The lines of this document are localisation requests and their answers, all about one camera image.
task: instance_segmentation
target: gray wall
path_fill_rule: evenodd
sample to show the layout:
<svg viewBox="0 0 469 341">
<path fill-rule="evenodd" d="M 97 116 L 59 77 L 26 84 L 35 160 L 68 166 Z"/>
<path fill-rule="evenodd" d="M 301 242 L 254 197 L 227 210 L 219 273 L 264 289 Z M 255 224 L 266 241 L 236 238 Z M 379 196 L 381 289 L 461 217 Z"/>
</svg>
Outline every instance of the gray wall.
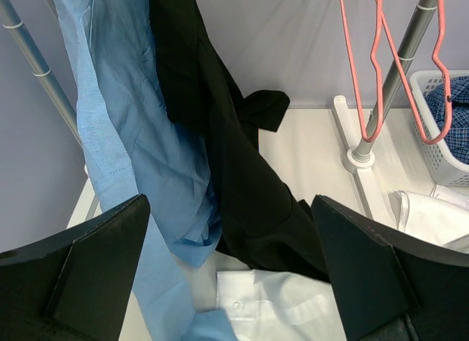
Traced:
<svg viewBox="0 0 469 341">
<path fill-rule="evenodd" d="M 45 0 L 11 0 L 75 105 L 59 25 Z M 85 181 L 80 147 L 0 27 L 0 252 L 63 230 Z"/>
<path fill-rule="evenodd" d="M 213 45 L 244 93 L 281 89 L 293 104 L 330 105 L 334 95 L 355 104 L 339 0 L 197 0 Z M 399 43 L 418 0 L 384 0 L 388 25 Z M 469 69 L 469 0 L 446 0 L 446 39 L 441 59 L 450 69 Z M 374 0 L 345 0 L 361 96 L 376 101 L 369 52 Z M 378 51 L 383 77 L 392 55 L 384 33 Z M 437 19 L 419 48 L 410 73 L 436 70 L 431 60 Z M 397 99 L 407 104 L 403 94 Z"/>
</svg>

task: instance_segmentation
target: pink hanger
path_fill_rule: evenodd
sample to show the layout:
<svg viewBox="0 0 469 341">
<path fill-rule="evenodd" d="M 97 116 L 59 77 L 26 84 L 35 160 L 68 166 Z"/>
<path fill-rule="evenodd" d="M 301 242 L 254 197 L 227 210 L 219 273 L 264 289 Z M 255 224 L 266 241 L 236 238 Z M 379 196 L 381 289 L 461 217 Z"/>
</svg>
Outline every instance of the pink hanger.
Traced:
<svg viewBox="0 0 469 341">
<path fill-rule="evenodd" d="M 438 56 L 438 54 L 440 53 L 440 48 L 443 42 L 443 38 L 445 36 L 445 29 L 446 29 L 444 0 L 438 0 L 438 38 L 437 38 L 437 42 L 435 43 L 435 48 L 433 50 L 432 60 L 437 65 L 438 69 L 441 71 L 442 76 L 443 76 L 446 115 L 445 115 L 445 125 L 443 126 L 443 129 L 440 132 L 440 134 L 436 136 L 434 139 L 428 139 L 426 137 L 421 118 L 418 114 L 416 102 L 413 98 L 412 92 L 410 91 L 410 87 L 407 82 L 404 69 L 399 60 L 399 55 L 397 53 L 396 47 L 394 45 L 394 42 L 391 36 L 391 32 L 389 31 L 389 27 L 388 27 L 388 24 L 386 22 L 386 19 L 383 13 L 383 0 L 375 0 L 375 1 L 377 3 L 377 19 L 381 18 L 380 21 L 382 21 L 383 23 L 385 34 L 386 34 L 386 37 L 388 38 L 389 47 L 393 54 L 394 62 L 396 64 L 397 70 L 399 71 L 399 75 L 401 76 L 402 84 L 404 86 L 404 90 L 407 95 L 407 98 L 410 102 L 410 108 L 412 109 L 413 116 L 416 119 L 416 125 L 417 125 L 418 132 L 420 134 L 420 137 L 422 138 L 425 144 L 436 144 L 439 141 L 441 141 L 449 132 L 451 128 L 451 121 L 452 121 L 452 114 L 453 114 L 453 109 L 452 109 L 452 105 L 450 101 L 451 100 L 451 77 L 445 65 L 440 61 L 439 56 Z M 348 34 L 347 19 L 345 18 L 344 0 L 340 0 L 340 2 L 341 2 L 342 20 L 344 22 L 345 42 L 347 45 L 347 53 L 349 55 L 350 70 L 352 71 L 352 80 L 354 84 L 355 99 L 357 101 L 357 109 L 358 109 L 358 117 L 360 120 L 361 133 L 362 133 L 363 140 L 365 142 L 372 142 L 373 140 L 376 139 L 377 135 L 379 134 L 383 126 L 383 94 L 377 91 L 377 105 L 378 105 L 377 127 L 373 135 L 368 137 L 366 135 L 365 120 L 363 118 L 363 107 L 361 105 L 361 99 L 360 99 L 360 95 L 358 91 L 358 81 L 356 78 L 355 63 L 353 61 L 352 49 L 350 47 L 350 38 Z M 377 25 L 375 37 L 374 37 L 374 43 L 377 40 L 379 41 L 379 38 L 380 38 L 380 32 L 378 31 L 378 25 Z M 375 53 L 376 53 L 376 47 L 375 47 L 375 44 L 373 44 L 372 53 L 370 57 L 372 59 L 373 66 L 375 70 L 377 71 L 377 75 L 378 75 L 378 71 L 380 74 L 380 70 L 379 70 L 379 65 L 378 66 L 375 65 L 377 64 L 374 58 Z M 378 76 L 377 76 L 377 88 L 382 89 L 382 84 L 378 82 Z"/>
<path fill-rule="evenodd" d="M 363 115 L 363 107 L 361 105 L 360 90 L 358 88 L 357 72 L 355 69 L 355 61 L 353 59 L 352 46 L 350 45 L 349 28 L 347 25 L 347 16 L 345 15 L 344 0 L 340 0 L 340 8 L 342 13 L 342 23 L 344 24 L 345 34 L 345 45 L 347 46 L 347 54 L 349 56 L 350 72 L 352 73 L 353 92 L 355 93 L 355 100 L 357 102 L 358 121 L 360 122 L 361 136 L 365 142 L 373 142 L 378 134 L 381 132 L 383 126 L 383 77 L 381 74 L 380 64 L 376 60 L 376 51 L 378 49 L 378 43 L 381 38 L 381 28 L 383 22 L 381 20 L 383 16 L 383 0 L 376 0 L 376 25 L 374 31 L 374 40 L 372 46 L 372 52 L 370 53 L 370 59 L 373 64 L 373 68 L 376 71 L 376 99 L 378 106 L 378 118 L 376 124 L 376 130 L 371 136 L 366 134 L 366 121 Z"/>
</svg>

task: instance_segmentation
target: blue shirt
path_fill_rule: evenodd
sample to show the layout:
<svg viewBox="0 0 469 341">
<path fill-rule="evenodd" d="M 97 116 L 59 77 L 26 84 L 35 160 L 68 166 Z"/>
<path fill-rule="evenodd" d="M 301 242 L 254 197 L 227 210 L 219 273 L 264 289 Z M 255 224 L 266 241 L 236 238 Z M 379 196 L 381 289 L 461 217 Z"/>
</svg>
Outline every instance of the blue shirt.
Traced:
<svg viewBox="0 0 469 341">
<path fill-rule="evenodd" d="M 166 117 L 147 0 L 54 2 L 78 88 L 78 131 L 101 208 L 138 193 L 152 205 L 133 284 L 150 335 L 157 341 L 236 340 L 223 310 L 194 312 L 188 283 L 168 248 L 182 259 L 193 252 L 192 263 L 201 264 L 220 229 L 202 143 Z"/>
<path fill-rule="evenodd" d="M 443 92 L 441 84 L 425 96 L 439 129 L 445 125 Z M 445 142 L 456 159 L 469 164 L 469 76 L 456 77 L 451 80 L 451 101 L 453 102 L 453 120 Z"/>
</svg>

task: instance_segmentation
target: plastic basket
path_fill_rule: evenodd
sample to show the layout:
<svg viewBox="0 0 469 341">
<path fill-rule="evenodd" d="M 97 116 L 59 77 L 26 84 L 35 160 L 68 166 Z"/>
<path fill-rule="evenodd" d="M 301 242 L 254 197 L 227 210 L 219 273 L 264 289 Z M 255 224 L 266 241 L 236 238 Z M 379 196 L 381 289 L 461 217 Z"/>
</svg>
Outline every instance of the plastic basket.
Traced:
<svg viewBox="0 0 469 341">
<path fill-rule="evenodd" d="M 450 71 L 450 74 L 452 78 L 469 76 L 469 70 L 454 70 Z M 442 82 L 440 71 L 418 71 L 410 77 L 410 86 L 412 87 L 412 93 L 416 100 L 426 136 L 432 139 L 440 133 L 440 129 L 426 104 L 424 96 Z M 428 167 L 432 179 L 436 183 L 444 186 L 469 187 L 469 165 L 457 160 L 451 154 L 445 141 L 434 145 L 423 143 L 418 134 L 415 121 L 413 126 L 417 138 L 420 141 L 426 166 Z"/>
</svg>

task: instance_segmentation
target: folded white shirt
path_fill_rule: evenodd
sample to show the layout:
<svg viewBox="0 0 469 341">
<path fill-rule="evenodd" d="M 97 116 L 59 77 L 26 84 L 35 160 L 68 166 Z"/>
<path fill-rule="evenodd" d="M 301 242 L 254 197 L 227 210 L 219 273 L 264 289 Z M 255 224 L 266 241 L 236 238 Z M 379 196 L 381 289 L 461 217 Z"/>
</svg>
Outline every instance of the folded white shirt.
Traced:
<svg viewBox="0 0 469 341">
<path fill-rule="evenodd" d="M 469 197 L 453 191 L 448 187 L 435 185 L 430 196 L 453 203 L 462 209 L 469 210 Z"/>
<path fill-rule="evenodd" d="M 394 196 L 400 204 L 396 213 L 399 231 L 438 246 L 469 235 L 469 211 L 461 206 L 407 191 L 394 192 Z"/>
<path fill-rule="evenodd" d="M 329 284 L 291 273 L 219 271 L 217 307 L 240 341 L 346 340 Z"/>
</svg>

